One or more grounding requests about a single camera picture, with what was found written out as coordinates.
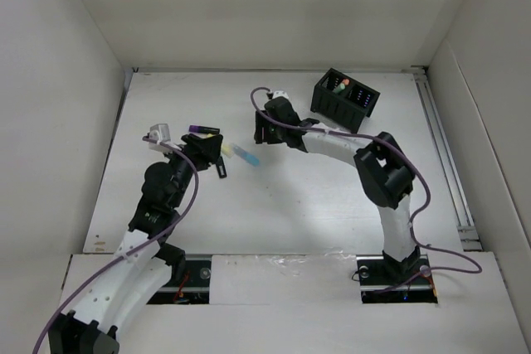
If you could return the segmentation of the blue pastel highlighter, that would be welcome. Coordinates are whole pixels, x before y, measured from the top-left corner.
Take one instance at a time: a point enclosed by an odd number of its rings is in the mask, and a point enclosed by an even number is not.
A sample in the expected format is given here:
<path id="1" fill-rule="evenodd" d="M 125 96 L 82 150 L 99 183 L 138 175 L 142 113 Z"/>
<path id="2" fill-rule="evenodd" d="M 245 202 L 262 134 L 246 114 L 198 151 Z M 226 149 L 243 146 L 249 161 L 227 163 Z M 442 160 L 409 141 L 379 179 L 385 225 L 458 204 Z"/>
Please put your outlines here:
<path id="1" fill-rule="evenodd" d="M 240 146 L 236 144 L 232 144 L 232 151 L 242 160 L 249 163 L 253 167 L 258 167 L 260 165 L 259 159 L 254 156 L 253 154 L 247 152 L 244 148 L 241 148 Z"/>

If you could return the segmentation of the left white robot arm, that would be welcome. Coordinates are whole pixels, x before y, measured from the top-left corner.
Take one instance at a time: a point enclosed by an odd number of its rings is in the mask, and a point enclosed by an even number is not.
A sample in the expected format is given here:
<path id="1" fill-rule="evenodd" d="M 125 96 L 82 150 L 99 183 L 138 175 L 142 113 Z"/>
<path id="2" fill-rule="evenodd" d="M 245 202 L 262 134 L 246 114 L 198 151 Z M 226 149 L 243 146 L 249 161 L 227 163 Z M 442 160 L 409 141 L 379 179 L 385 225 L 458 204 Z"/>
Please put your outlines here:
<path id="1" fill-rule="evenodd" d="M 142 196 L 112 260 L 56 310 L 43 331 L 52 353 L 117 353 L 120 339 L 141 308 L 165 284 L 184 278 L 185 252 L 168 237 L 187 214 L 179 211 L 188 186 L 221 156 L 220 134 L 189 133 L 180 144 L 163 125 L 143 140 L 165 159 L 144 173 Z"/>

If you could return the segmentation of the green pastel highlighter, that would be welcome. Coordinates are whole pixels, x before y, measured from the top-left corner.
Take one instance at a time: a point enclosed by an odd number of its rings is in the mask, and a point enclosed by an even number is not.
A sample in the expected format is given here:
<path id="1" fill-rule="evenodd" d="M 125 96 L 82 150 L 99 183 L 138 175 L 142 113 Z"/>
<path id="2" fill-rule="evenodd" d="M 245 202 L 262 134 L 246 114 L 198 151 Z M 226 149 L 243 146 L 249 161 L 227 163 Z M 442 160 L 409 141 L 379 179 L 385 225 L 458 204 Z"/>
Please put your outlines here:
<path id="1" fill-rule="evenodd" d="M 346 84 L 344 84 L 344 83 L 340 83 L 338 86 L 336 86 L 336 87 L 334 88 L 334 93 L 335 93 L 335 94 L 339 94 L 339 93 L 341 93 L 341 92 L 342 92 L 343 90 L 345 90 L 345 89 L 346 89 Z"/>

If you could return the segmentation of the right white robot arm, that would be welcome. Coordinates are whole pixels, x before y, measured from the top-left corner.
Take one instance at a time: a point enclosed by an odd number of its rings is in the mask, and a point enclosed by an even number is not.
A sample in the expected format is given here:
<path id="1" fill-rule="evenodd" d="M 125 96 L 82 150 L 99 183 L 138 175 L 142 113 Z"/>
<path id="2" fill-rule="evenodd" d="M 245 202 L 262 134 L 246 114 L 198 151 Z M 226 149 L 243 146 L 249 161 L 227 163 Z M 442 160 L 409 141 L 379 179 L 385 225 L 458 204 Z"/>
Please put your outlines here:
<path id="1" fill-rule="evenodd" d="M 383 272 L 393 283 L 412 275 L 420 259 L 419 246 L 410 232 L 414 173 L 391 134 L 382 132 L 369 143 L 360 143 L 332 132 L 317 119 L 300 119 L 286 96 L 272 95 L 265 108 L 256 111 L 255 141 L 284 143 L 355 167 L 363 192 L 380 215 Z"/>

